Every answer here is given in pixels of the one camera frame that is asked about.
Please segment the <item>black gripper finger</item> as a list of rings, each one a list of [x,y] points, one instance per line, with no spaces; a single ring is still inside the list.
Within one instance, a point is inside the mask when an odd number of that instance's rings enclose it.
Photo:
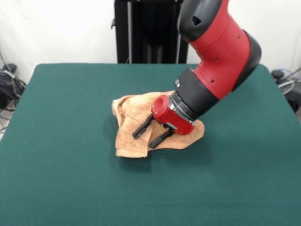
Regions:
[[[150,148],[155,149],[157,148],[163,141],[165,141],[168,137],[171,137],[174,134],[174,130],[171,127],[167,127],[166,132],[155,138],[150,143]]]
[[[141,137],[147,128],[150,126],[150,124],[153,121],[153,114],[151,113],[147,119],[144,121],[144,123],[133,133],[133,138],[139,138]]]

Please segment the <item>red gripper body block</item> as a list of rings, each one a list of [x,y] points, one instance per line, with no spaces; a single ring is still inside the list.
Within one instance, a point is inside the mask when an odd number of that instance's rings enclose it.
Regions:
[[[195,128],[195,121],[183,114],[178,104],[169,95],[163,94],[156,98],[151,111],[156,121],[167,125],[177,134],[186,135]]]

